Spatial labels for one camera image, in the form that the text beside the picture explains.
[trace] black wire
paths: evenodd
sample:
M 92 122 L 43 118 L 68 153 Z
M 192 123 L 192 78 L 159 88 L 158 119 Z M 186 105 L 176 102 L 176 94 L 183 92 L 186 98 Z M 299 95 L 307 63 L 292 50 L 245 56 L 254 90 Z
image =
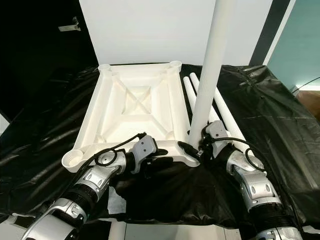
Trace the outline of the black wire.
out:
M 84 170 L 87 169 L 87 167 L 89 166 L 89 164 L 90 164 L 93 160 L 95 161 L 95 163 L 97 163 L 97 162 L 96 162 L 96 159 L 98 159 L 98 157 L 99 157 L 101 154 L 107 153 L 107 152 L 112 151 L 112 150 L 114 151 L 116 148 L 119 148 L 119 147 L 121 147 L 121 146 L 123 146 L 123 145 L 125 145 L 125 144 L 127 144 L 127 143 L 129 143 L 129 142 L 131 142 L 133 139 L 135 139 L 135 138 L 141 139 L 141 138 L 143 138 L 145 135 L 147 135 L 145 132 L 144 132 L 144 133 L 138 133 L 138 134 L 134 135 L 133 137 L 129 138 L 128 140 L 119 143 L 118 145 L 115 145 L 115 146 L 110 147 L 110 148 L 103 149 L 103 150 L 97 152 L 96 154 L 94 154 L 93 156 L 89 157 L 89 158 L 85 161 L 85 163 L 80 167 L 80 169 L 76 172 L 76 174 L 74 175 L 74 177 L 73 177 L 72 180 L 70 181 L 70 184 L 69 184 L 65 189 L 67 190 L 67 189 L 70 188 L 70 186 L 73 186 L 73 185 L 74 185 L 74 183 L 79 179 L 79 177 L 83 174 Z M 117 158 L 117 154 L 115 153 L 113 159 L 111 160 L 111 162 L 106 163 L 105 166 L 108 166 L 108 165 L 110 165 L 111 163 L 113 163 L 113 162 L 116 160 L 116 158 Z
M 292 94 L 295 93 L 296 91 L 298 91 L 300 88 L 304 87 L 305 85 L 307 85 L 307 84 L 309 84 L 309 83 L 312 83 L 313 81 L 315 81 L 315 80 L 317 80 L 317 79 L 320 79 L 320 76 L 318 76 L 318 77 L 316 77 L 315 79 L 312 79 L 311 81 L 308 81 L 307 83 L 303 84 L 301 87 L 299 87 L 299 88 L 297 88 L 296 90 L 294 90 L 294 91 L 292 92 Z
M 251 147 L 249 147 L 247 150 L 245 150 L 245 158 L 248 160 L 248 162 L 252 165 L 252 167 L 254 167 L 255 169 L 257 169 L 257 170 L 259 170 L 259 171 L 261 171 L 261 172 L 264 172 L 265 171 L 265 169 L 264 168 L 260 168 L 260 167 L 258 167 L 257 165 L 255 165 L 252 161 L 251 161 L 251 159 L 250 159 L 250 157 L 249 157 L 249 155 L 248 155 L 248 152 L 249 151 L 252 151 L 253 149 L 251 148 Z
M 117 151 L 114 150 L 114 149 L 112 149 L 112 148 L 111 148 L 109 151 L 112 151 L 112 152 L 114 153 L 114 156 L 113 156 L 113 158 L 112 158 L 112 160 L 111 160 L 110 162 L 100 163 L 100 162 L 99 162 L 99 158 L 95 158 L 95 159 L 94 159 L 95 164 L 97 164 L 98 166 L 101 166 L 101 167 L 106 167 L 106 166 L 109 166 L 110 164 L 113 164 L 114 161 L 117 159 L 118 154 L 117 154 Z
M 248 142 L 248 141 L 245 141 L 245 140 L 242 140 L 240 138 L 236 138 L 236 137 L 220 137 L 220 138 L 212 138 L 212 142 L 218 142 L 218 141 L 228 141 L 228 140 L 232 140 L 232 141 L 237 141 L 237 142 L 241 142 L 241 143 L 244 143 L 244 144 L 247 144 L 250 148 L 248 148 L 249 150 L 254 150 L 255 152 L 257 152 L 259 154 L 259 156 L 261 158 L 263 158 L 263 164 L 267 164 L 270 168 L 270 165 L 269 165 L 269 162 L 267 161 L 267 159 L 265 158 L 265 156 L 263 155 L 263 153 L 254 145 L 252 144 L 251 142 Z M 246 154 L 245 154 L 245 157 L 246 159 L 248 160 L 248 162 L 257 170 L 260 170 L 262 172 L 265 171 L 265 169 L 262 169 L 262 168 L 259 168 L 257 165 L 255 165 L 250 159 L 249 159 L 249 156 L 247 157 L 248 155 L 248 151 L 249 150 L 246 150 Z

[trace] white pole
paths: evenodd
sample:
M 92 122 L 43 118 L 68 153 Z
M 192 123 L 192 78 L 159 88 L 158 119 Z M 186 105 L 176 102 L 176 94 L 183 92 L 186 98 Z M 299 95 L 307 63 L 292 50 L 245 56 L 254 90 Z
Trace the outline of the white pole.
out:
M 190 73 L 190 78 L 191 78 L 192 84 L 194 86 L 195 92 L 198 93 L 199 79 L 198 79 L 197 75 L 194 72 L 192 72 L 192 73 Z M 212 106 L 212 104 L 211 104 L 208 120 L 209 120 L 209 123 L 220 120 L 220 118 L 219 118 L 217 112 L 215 111 L 214 107 Z
M 108 240 L 125 240 L 127 223 L 113 221 L 111 223 Z
M 227 45 L 228 29 L 237 0 L 216 0 L 206 45 L 200 85 L 188 142 L 198 149 L 201 130 L 207 124 Z
M 193 114 L 195 110 L 195 105 L 196 105 L 196 94 L 194 92 L 194 89 L 192 88 L 190 79 L 187 76 L 183 78 L 183 83 L 184 83 L 186 95 L 189 99 L 190 108 Z
M 246 140 L 244 135 L 242 134 L 240 128 L 238 127 L 234 117 L 232 116 L 227 104 L 225 103 L 223 97 L 221 96 L 218 88 L 215 89 L 215 95 L 214 95 L 215 103 L 219 109 L 219 113 L 222 116 L 223 122 L 227 128 L 227 130 L 230 132 L 231 136 L 233 138 Z M 235 147 L 239 150 L 241 150 L 243 153 L 247 150 L 248 145 L 239 142 L 234 141 L 233 144 Z

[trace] white wall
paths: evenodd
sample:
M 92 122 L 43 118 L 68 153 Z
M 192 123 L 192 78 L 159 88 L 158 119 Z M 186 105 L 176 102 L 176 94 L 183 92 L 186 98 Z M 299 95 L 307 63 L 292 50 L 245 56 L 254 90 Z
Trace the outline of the white wall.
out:
M 9 122 L 0 114 L 0 135 L 5 131 L 8 125 Z
M 238 0 L 223 63 L 247 65 L 272 0 Z M 80 0 L 99 64 L 202 65 L 215 0 Z

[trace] black plastic sheet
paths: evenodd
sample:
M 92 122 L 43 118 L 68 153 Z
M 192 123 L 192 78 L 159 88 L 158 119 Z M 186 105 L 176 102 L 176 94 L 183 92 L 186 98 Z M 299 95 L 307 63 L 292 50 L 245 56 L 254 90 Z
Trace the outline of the black plastic sheet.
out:
M 199 77 L 201 67 L 183 65 L 180 76 L 191 72 Z M 58 72 L 2 134 L 0 213 L 37 215 L 67 188 L 74 175 L 61 158 L 73 147 L 98 76 L 95 68 Z M 302 224 L 319 224 L 318 122 L 264 66 L 223 66 L 218 87 L 247 141 L 272 163 L 289 210 L 293 202 Z M 188 102 L 187 110 L 191 119 Z M 141 224 L 250 224 L 239 186 L 222 168 L 154 162 L 148 175 L 113 179 L 127 211 L 111 217 Z M 90 218 L 110 217 L 107 202 L 106 194 Z

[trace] white plastic pipe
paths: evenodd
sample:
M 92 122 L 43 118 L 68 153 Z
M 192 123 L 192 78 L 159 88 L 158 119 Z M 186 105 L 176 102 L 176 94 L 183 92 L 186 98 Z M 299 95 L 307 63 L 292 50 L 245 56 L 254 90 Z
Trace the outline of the white plastic pipe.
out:
M 184 83 L 186 95 L 187 95 L 187 97 L 189 99 L 190 108 L 191 108 L 191 111 L 192 111 L 192 114 L 193 114 L 194 110 L 195 110 L 195 105 L 196 105 L 196 94 L 194 92 L 194 89 L 192 88 L 192 85 L 191 85 L 189 77 L 185 76 L 183 78 L 183 83 Z
M 192 72 L 190 74 L 190 78 L 193 84 L 193 87 L 195 89 L 195 92 L 198 93 L 198 88 L 199 88 L 199 79 L 197 78 L 197 75 Z M 209 112 L 209 123 L 220 120 L 216 110 L 214 109 L 214 107 L 211 104 L 211 108 L 210 108 L 210 112 Z
M 207 124 L 215 88 L 225 55 L 230 22 L 237 0 L 216 0 L 206 45 L 200 85 L 195 101 L 188 142 L 198 149 L 201 130 Z
M 108 240 L 125 240 L 127 223 L 113 221 L 111 223 Z
M 199 85 L 199 79 L 197 78 L 197 75 L 192 72 L 190 74 L 190 78 L 192 80 L 192 84 L 194 86 L 195 91 L 197 91 L 198 85 Z M 230 132 L 231 136 L 233 138 L 238 138 L 238 139 L 242 139 L 242 140 L 246 140 L 244 135 L 242 134 L 239 126 L 237 125 L 234 117 L 232 116 L 227 104 L 225 103 L 223 97 L 221 96 L 218 88 L 215 89 L 215 95 L 214 95 L 214 100 L 215 103 L 219 109 L 219 112 L 222 116 L 223 122 L 227 128 L 227 130 Z M 239 150 L 245 152 L 246 149 L 248 148 L 248 145 L 242 143 L 242 142 L 238 142 L 238 141 L 234 141 L 233 144 L 235 145 L 236 148 L 238 148 Z

